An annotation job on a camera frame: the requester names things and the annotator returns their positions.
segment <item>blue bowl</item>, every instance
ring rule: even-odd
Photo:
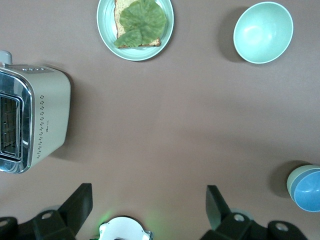
[[[320,169],[310,169],[300,174],[292,182],[289,193],[301,209],[320,212]]]
[[[237,21],[233,43],[246,61],[264,64],[278,58],[289,46],[294,23],[288,10],[265,1],[248,8]]]

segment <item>bread slice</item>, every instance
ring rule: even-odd
[[[137,0],[114,0],[114,21],[117,30],[116,38],[118,39],[121,35],[125,34],[126,31],[124,27],[120,24],[120,14],[121,12],[130,6],[133,2]],[[159,47],[161,45],[160,38],[150,42],[147,45],[140,45],[139,47]]]

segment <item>plate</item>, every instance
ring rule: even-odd
[[[100,0],[96,13],[96,21],[100,36],[105,45],[120,58],[130,61],[143,61],[150,59],[161,52],[170,40],[174,29],[174,10],[170,0],[155,0],[163,9],[166,24],[163,34],[160,36],[161,45],[152,47],[117,48],[114,45],[117,39],[115,23],[115,0]]]

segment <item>white toaster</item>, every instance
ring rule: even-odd
[[[13,65],[0,51],[0,171],[20,174],[66,139],[71,87],[59,70]]]

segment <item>lettuce leaf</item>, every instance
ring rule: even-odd
[[[161,36],[167,22],[166,15],[155,0],[137,0],[120,13],[120,24],[125,34],[115,42],[115,46],[147,45]]]

